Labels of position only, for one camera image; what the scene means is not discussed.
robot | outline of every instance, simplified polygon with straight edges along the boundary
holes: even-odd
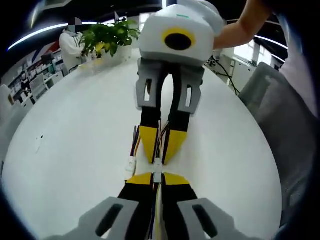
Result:
[[[162,163],[180,149],[187,138],[189,119],[196,113],[201,99],[205,62],[213,52],[214,39],[223,29],[218,10],[207,1],[178,0],[151,15],[139,37],[141,58],[136,82],[138,109],[142,110],[140,135],[148,161],[155,161],[161,93],[166,77],[173,78],[173,100],[164,139]],[[145,100],[145,89],[149,100]],[[187,90],[191,101],[187,105]]]

ceiling light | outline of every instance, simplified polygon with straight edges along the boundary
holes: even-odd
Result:
[[[93,22],[93,21],[85,21],[85,22],[82,22],[83,25],[94,25],[94,24],[97,24],[96,22]],[[50,30],[53,30],[53,29],[58,29],[58,28],[63,28],[65,26],[68,26],[67,23],[62,23],[62,24],[58,24],[58,25],[54,25],[54,26],[49,26],[49,27],[46,27],[46,28],[43,28],[41,30],[38,30],[38,31],[35,31],[33,33],[30,33],[29,35],[27,36],[24,36],[23,38],[21,38],[20,40],[16,41],[14,44],[12,44],[7,51],[9,51],[10,49],[12,49],[13,47],[17,46],[18,44],[24,42],[25,40],[29,39],[29,38],[32,38],[34,37],[35,35],[38,35],[38,34],[41,34],[41,33],[44,33],[46,31],[50,31]]]
[[[167,0],[162,0],[162,9],[167,7]]]
[[[285,45],[283,45],[283,44],[281,44],[281,43],[279,43],[279,42],[273,41],[273,40],[271,40],[271,39],[269,39],[269,38],[266,38],[266,37],[263,37],[263,36],[258,36],[258,35],[255,35],[254,37],[257,38],[257,39],[266,40],[266,41],[268,41],[268,42],[270,42],[270,43],[273,43],[273,44],[277,44],[278,46],[280,46],[280,47],[282,47],[282,48],[284,48],[284,49],[288,49],[287,46],[285,46]]]
[[[282,60],[280,57],[278,57],[278,56],[276,56],[276,55],[274,55],[274,54],[271,54],[271,56],[274,57],[274,58],[276,58],[276,59],[278,59],[278,60],[280,60],[280,61],[283,62],[283,63],[286,62],[285,60]]]

black circle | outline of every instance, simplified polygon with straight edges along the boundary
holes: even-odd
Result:
[[[168,46],[168,48],[177,50],[177,51],[183,51],[191,47],[191,39],[187,37],[184,34],[181,33],[173,33],[168,35],[165,40],[165,45]]]

white round table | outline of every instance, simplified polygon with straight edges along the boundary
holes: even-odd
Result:
[[[64,235],[79,218],[124,187],[133,129],[141,120],[134,84],[138,54],[96,74],[77,69],[43,96],[10,144],[2,186],[13,209],[37,238]],[[173,97],[162,91],[162,123]],[[247,108],[206,69],[188,137],[165,171],[184,176],[199,198],[234,218],[248,237],[279,228],[282,196],[277,166]],[[138,150],[137,174],[150,171]]]

green plant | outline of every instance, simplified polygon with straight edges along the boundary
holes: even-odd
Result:
[[[92,25],[83,33],[81,39],[81,43],[84,44],[83,53],[88,56],[94,50],[99,54],[102,49],[105,49],[105,52],[110,52],[113,57],[118,50],[118,46],[129,46],[133,39],[139,38],[139,29],[130,27],[135,23],[132,20],[125,20],[109,25],[100,23]]]

